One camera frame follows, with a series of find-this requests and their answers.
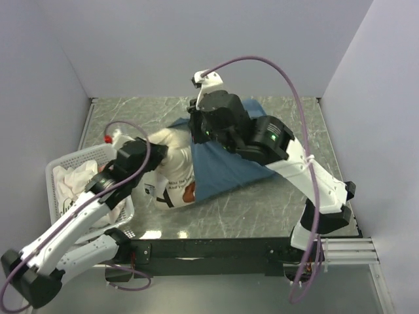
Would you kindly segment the cream bear print pillow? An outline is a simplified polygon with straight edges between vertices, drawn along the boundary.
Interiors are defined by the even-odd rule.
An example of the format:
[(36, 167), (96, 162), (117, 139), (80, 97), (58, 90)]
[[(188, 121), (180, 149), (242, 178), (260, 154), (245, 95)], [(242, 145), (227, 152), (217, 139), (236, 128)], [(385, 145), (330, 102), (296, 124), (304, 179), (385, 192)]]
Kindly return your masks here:
[(151, 143), (166, 145), (163, 161), (144, 175), (144, 191), (153, 198), (156, 208), (175, 209), (196, 201), (191, 135), (186, 125), (163, 128), (149, 136)]

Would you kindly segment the blue fabric pillowcase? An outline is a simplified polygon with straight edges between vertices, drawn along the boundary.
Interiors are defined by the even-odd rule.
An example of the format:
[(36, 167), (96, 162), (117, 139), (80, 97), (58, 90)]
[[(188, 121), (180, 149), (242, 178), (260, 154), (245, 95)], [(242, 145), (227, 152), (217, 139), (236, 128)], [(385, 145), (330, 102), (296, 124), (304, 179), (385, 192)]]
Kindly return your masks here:
[[(184, 124), (188, 129), (188, 121), (179, 118), (169, 127)], [(195, 202), (275, 176), (265, 166), (227, 152), (219, 143), (194, 144), (191, 137), (191, 152), (196, 183)]]

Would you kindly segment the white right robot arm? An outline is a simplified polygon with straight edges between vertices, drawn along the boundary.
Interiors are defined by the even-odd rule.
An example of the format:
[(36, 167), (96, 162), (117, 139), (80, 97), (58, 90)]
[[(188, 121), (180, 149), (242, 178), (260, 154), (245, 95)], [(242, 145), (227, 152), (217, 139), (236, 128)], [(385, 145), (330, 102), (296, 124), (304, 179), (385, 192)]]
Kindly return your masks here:
[(287, 245), (296, 261), (310, 254), (312, 236), (348, 225), (352, 212), (346, 203), (354, 197), (355, 184), (324, 169), (279, 118), (256, 115), (224, 90), (190, 100), (187, 112), (198, 198), (273, 174), (288, 180), (306, 197)]

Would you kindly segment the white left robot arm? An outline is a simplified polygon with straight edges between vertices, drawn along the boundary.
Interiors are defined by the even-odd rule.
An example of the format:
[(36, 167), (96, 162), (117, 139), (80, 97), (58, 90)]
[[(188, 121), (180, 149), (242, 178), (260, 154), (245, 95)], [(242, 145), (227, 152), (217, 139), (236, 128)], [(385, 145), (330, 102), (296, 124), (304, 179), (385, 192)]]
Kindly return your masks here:
[(131, 254), (130, 240), (112, 227), (95, 240), (72, 249), (100, 218), (130, 196), (142, 176), (155, 170), (167, 155), (166, 145), (136, 138), (117, 150), (115, 159), (94, 175), (67, 212), (35, 241), (1, 256), (6, 285), (34, 309), (52, 301), (65, 283), (106, 261), (122, 263)]

